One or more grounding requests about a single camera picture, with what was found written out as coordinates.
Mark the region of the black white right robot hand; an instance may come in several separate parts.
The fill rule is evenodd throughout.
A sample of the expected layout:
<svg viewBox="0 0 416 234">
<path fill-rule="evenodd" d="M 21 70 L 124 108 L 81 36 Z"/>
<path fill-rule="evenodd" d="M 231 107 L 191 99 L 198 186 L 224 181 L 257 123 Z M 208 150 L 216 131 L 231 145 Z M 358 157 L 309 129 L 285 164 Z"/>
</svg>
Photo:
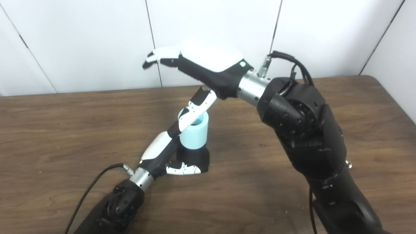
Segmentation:
<svg viewBox="0 0 416 234">
<path fill-rule="evenodd" d="M 183 111 L 179 120 L 162 132 L 161 136 L 172 140 L 187 129 L 207 111 L 216 99 L 239 98 L 251 102 L 243 94 L 243 86 L 254 72 L 254 68 L 244 59 L 243 54 L 220 43 L 192 38 L 182 45 L 154 49 L 147 55 L 142 67 L 163 64 L 177 68 L 184 74 L 202 82 L 202 87 L 189 101 L 189 109 Z"/>
</svg>

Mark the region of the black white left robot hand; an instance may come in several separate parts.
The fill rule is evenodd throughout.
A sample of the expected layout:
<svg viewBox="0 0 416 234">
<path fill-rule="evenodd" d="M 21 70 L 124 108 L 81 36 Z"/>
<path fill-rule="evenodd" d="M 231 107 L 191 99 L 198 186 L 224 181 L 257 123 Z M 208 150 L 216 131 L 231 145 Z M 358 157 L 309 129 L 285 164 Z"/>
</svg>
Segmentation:
<svg viewBox="0 0 416 234">
<path fill-rule="evenodd" d="M 167 131 L 160 133 L 144 151 L 138 168 L 146 170 L 153 180 L 166 174 L 183 176 L 203 173 L 199 166 L 170 160 L 179 142 L 178 136 L 171 138 Z"/>
</svg>

